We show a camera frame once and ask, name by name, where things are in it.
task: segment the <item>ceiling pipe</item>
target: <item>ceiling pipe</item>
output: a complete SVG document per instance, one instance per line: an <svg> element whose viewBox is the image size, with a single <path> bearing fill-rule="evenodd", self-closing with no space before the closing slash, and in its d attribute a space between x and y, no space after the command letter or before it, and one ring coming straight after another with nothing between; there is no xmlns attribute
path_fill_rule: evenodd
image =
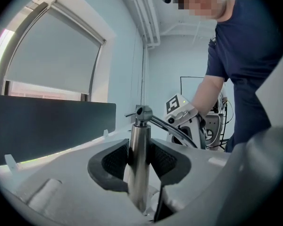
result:
<svg viewBox="0 0 283 226"><path fill-rule="evenodd" d="M140 22L141 22L141 27L142 27L143 35L144 35L144 37L145 37L146 43L148 43L148 37L147 37L147 34L146 34L145 26L143 25L142 15L141 15L140 8L139 8L139 6L138 6L138 4L137 4L137 1L136 1L136 0L133 0L133 2L134 2L134 4L135 4L135 7L136 7L136 10L137 10L138 17L140 18Z"/></svg>
<svg viewBox="0 0 283 226"><path fill-rule="evenodd" d="M172 29L176 28L177 26L180 26L180 25L184 25L184 26L190 26L190 27L197 27L197 31L196 33L198 33L198 30L199 30L199 26L200 26L200 22L198 22L198 24L188 24L188 23L177 23L177 24L173 24L172 26L170 26L169 28L167 28L166 30L164 30L163 32L160 33L161 36L165 36L167 35Z"/></svg>
<svg viewBox="0 0 283 226"><path fill-rule="evenodd" d="M196 34L194 35L194 39L193 39L192 46L193 46L194 43L195 43L195 40L196 40L196 37L197 37L197 34L198 34L198 30L199 30L199 27L200 27L200 23L201 23L201 21L199 21L199 23L198 23L198 25L197 25Z"/></svg>
<svg viewBox="0 0 283 226"><path fill-rule="evenodd" d="M153 18L154 29L155 29L155 34L156 34L156 38L157 38L157 42L148 45L148 47L149 46L152 46L152 47L159 46L160 45L160 34L159 34L158 18L157 18L156 12L155 12L153 0L147 0L147 1L148 1L148 5L149 5L149 8L150 8L151 17Z"/></svg>
<svg viewBox="0 0 283 226"><path fill-rule="evenodd" d="M150 37L150 42L153 44L154 43L153 32L152 32L152 29L151 29L151 24L150 24L150 21L149 21L149 17L147 15L145 5L142 2L142 0L137 0L137 4L138 4L139 8L141 9L141 14L142 14L142 16L145 20L146 28L147 28L147 31L148 31L148 34L149 34L149 37Z"/></svg>
<svg viewBox="0 0 283 226"><path fill-rule="evenodd" d="M169 27L168 29L166 29L165 31L163 31L162 33L160 33L160 35L164 36L166 35L168 32L170 32L172 29L176 28L178 25L181 25L181 24L174 24L172 25L171 27Z"/></svg>

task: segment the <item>black cable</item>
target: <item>black cable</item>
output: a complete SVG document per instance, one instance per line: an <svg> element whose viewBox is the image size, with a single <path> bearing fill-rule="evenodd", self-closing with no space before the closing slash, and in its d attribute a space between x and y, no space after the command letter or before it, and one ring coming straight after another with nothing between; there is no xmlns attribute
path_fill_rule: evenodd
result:
<svg viewBox="0 0 283 226"><path fill-rule="evenodd" d="M227 118L227 104L225 104L225 127L226 127L226 118ZM223 135L222 135L222 139L221 139L221 142L219 144L219 146L222 146L222 143L223 143L223 139L225 137L225 127L223 128Z"/></svg>
<svg viewBox="0 0 283 226"><path fill-rule="evenodd" d="M226 127L226 118L227 118L227 104L225 104L225 127ZM224 139L224 136L225 136L225 127L223 128L223 135L222 135L222 139L221 139L221 142L219 145L215 145L215 146L206 146L207 149L210 149L210 148L215 148L215 147L221 147L223 150L225 150L225 148L222 146L224 144L223 143L223 139Z"/></svg>
<svg viewBox="0 0 283 226"><path fill-rule="evenodd" d="M231 119L230 119L228 122L225 120L225 123L224 123L223 125L230 123L231 120L234 118L234 110L233 110L232 104L231 104L231 102L230 102L229 100L228 100L227 102L230 103L230 106L231 106L231 109L232 109L233 114L232 114Z"/></svg>
<svg viewBox="0 0 283 226"><path fill-rule="evenodd" d="M223 95L222 95L222 92L220 92L220 94L221 94L221 99L222 99L222 105L221 105L221 108L220 108L220 111L219 111L218 114L220 114L220 113L222 112L223 106L225 105L225 103L223 102Z"/></svg>

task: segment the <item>roller blind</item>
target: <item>roller blind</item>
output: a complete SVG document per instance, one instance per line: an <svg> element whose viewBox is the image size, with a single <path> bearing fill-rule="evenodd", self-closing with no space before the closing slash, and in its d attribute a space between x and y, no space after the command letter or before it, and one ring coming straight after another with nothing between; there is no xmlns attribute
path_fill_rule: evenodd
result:
<svg viewBox="0 0 283 226"><path fill-rule="evenodd" d="M89 94L101 43L50 8L22 39L5 79Z"/></svg>

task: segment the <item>person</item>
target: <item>person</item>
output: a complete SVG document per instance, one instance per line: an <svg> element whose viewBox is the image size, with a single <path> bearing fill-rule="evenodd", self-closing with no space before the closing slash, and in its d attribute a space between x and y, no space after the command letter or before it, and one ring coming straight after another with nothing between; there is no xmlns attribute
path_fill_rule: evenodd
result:
<svg viewBox="0 0 283 226"><path fill-rule="evenodd" d="M271 126L255 92L280 61L283 36L262 0L174 1L180 9L217 21L216 37L208 44L207 72L191 103L205 116L231 79L235 124L225 148L231 152Z"/></svg>

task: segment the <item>stainless steel cylinder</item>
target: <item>stainless steel cylinder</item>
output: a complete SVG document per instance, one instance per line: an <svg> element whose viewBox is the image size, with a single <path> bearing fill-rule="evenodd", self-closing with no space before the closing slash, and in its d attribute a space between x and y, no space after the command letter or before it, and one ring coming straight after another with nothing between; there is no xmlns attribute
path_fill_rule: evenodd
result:
<svg viewBox="0 0 283 226"><path fill-rule="evenodd" d="M151 127L132 126L129 165L128 191L133 204L143 213L147 206L149 185L149 164L147 155L150 150Z"/></svg>

